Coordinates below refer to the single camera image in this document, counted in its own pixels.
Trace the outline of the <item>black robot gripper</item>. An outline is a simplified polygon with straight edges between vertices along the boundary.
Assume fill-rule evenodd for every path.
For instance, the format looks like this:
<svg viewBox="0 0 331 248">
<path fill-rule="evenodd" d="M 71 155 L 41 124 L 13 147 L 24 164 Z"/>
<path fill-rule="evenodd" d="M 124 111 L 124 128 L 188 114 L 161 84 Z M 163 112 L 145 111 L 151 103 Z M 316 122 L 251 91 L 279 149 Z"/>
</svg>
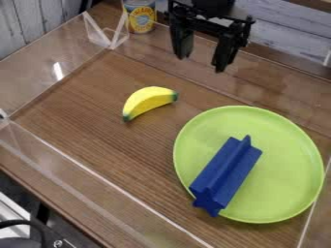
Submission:
<svg viewBox="0 0 331 248">
<path fill-rule="evenodd" d="M 218 41 L 212 65 L 215 72 L 222 73 L 246 46 L 240 33 L 250 35 L 256 19 L 236 6 L 235 0 L 168 0 L 167 17 L 172 48 L 180 60 L 191 55 L 194 31 L 219 35 L 238 28 L 239 33 L 224 33 Z"/>
</svg>

